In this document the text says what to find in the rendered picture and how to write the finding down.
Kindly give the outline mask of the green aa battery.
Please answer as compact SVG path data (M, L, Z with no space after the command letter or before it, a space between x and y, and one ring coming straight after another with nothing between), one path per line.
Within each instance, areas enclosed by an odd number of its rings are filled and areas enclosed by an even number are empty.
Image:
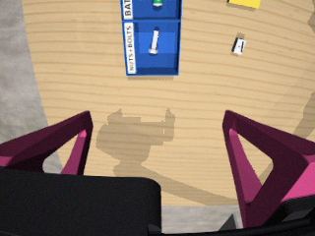
M153 5L156 7L162 6L162 0L153 0Z

